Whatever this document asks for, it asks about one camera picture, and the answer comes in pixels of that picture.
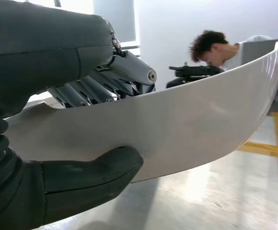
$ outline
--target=black robotic device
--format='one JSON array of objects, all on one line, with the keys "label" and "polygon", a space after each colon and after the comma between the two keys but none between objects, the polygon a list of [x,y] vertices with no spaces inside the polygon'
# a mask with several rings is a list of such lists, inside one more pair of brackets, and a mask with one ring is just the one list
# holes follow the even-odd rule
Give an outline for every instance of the black robotic device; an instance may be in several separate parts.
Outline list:
[{"label": "black robotic device", "polygon": [[88,105],[79,92],[89,87],[103,103],[110,90],[119,99],[153,91],[156,78],[122,51],[103,17],[0,0],[0,230],[35,229],[110,201],[144,163],[131,147],[90,162],[23,161],[3,135],[5,118],[46,90],[67,108]]},{"label": "black robotic device", "polygon": [[187,63],[182,67],[169,66],[169,69],[175,70],[174,74],[178,78],[169,81],[166,88],[187,84],[224,72],[223,69],[215,66],[187,66]]}]

